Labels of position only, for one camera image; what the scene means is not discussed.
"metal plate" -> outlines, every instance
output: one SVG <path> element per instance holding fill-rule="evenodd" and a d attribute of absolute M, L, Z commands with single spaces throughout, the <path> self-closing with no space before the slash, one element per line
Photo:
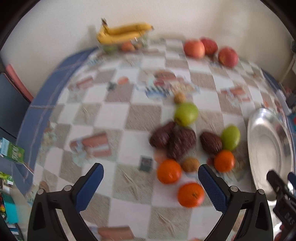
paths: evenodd
<path fill-rule="evenodd" d="M 287 182 L 293 166 L 290 138 L 277 116 L 260 108 L 249 118 L 248 149 L 253 180 L 257 189 L 265 191 L 269 204 L 276 194 L 266 180 L 269 170 L 275 170 Z"/>

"orange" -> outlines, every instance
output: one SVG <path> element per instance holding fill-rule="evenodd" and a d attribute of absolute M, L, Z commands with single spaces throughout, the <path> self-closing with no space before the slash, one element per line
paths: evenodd
<path fill-rule="evenodd" d="M 197 207 L 202 204 L 205 192 L 197 183 L 186 183 L 178 191 L 178 201 L 183 207 Z"/>
<path fill-rule="evenodd" d="M 163 161 L 157 168 L 157 178 L 163 184 L 175 183 L 182 175 L 182 168 L 173 159 Z"/>
<path fill-rule="evenodd" d="M 229 172 L 235 166 L 235 158 L 231 151 L 222 150 L 214 158 L 214 167 L 218 172 Z"/>

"red fruit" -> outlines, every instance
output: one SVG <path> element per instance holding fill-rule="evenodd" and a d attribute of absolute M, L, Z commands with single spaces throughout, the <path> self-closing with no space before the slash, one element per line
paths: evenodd
<path fill-rule="evenodd" d="M 229 68 L 233 68 L 239 62 L 239 57 L 235 50 L 230 47 L 225 47 L 220 50 L 218 55 L 219 62 Z"/>
<path fill-rule="evenodd" d="M 193 58 L 203 58 L 205 56 L 205 46 L 199 40 L 187 40 L 184 44 L 184 52 Z"/>
<path fill-rule="evenodd" d="M 135 47 L 133 46 L 133 44 L 131 42 L 125 42 L 121 45 L 120 49 L 123 52 L 133 52 L 135 51 Z"/>
<path fill-rule="evenodd" d="M 280 238 L 281 238 L 281 232 L 275 236 L 274 241 L 279 241 Z"/>
<path fill-rule="evenodd" d="M 206 55 L 214 55 L 218 51 L 218 45 L 214 40 L 209 38 L 202 38 L 200 40 L 205 46 Z"/>

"green apple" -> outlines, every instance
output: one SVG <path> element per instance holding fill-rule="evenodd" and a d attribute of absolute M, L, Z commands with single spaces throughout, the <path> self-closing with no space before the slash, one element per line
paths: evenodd
<path fill-rule="evenodd" d="M 117 45 L 103 45 L 103 50 L 106 53 L 113 53 L 118 50 L 118 46 Z"/>
<path fill-rule="evenodd" d="M 222 131 L 221 140 L 224 150 L 234 150 L 240 141 L 240 131 L 234 126 L 228 126 Z"/>
<path fill-rule="evenodd" d="M 175 122 L 180 126 L 188 126 L 194 122 L 198 115 L 198 108 L 192 102 L 178 105 L 175 112 Z"/>

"banana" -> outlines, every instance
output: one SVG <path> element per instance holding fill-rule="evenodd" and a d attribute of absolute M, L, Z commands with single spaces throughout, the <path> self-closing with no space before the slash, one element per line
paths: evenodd
<path fill-rule="evenodd" d="M 132 25 L 123 25 L 117 28 L 108 28 L 107 32 L 110 35 L 124 34 L 127 32 L 136 32 L 136 31 L 149 31 L 153 27 L 147 23 L 136 23 Z"/>
<path fill-rule="evenodd" d="M 126 34 L 108 35 L 104 33 L 98 33 L 97 39 L 101 44 L 120 44 L 129 41 L 133 38 L 139 38 L 144 35 L 146 31 L 141 32 L 128 32 Z"/>
<path fill-rule="evenodd" d="M 102 27 L 98 32 L 97 39 L 101 44 L 119 44 L 133 38 L 139 38 L 150 30 L 153 30 L 153 27 L 147 23 L 109 28 L 106 21 L 102 19 Z"/>

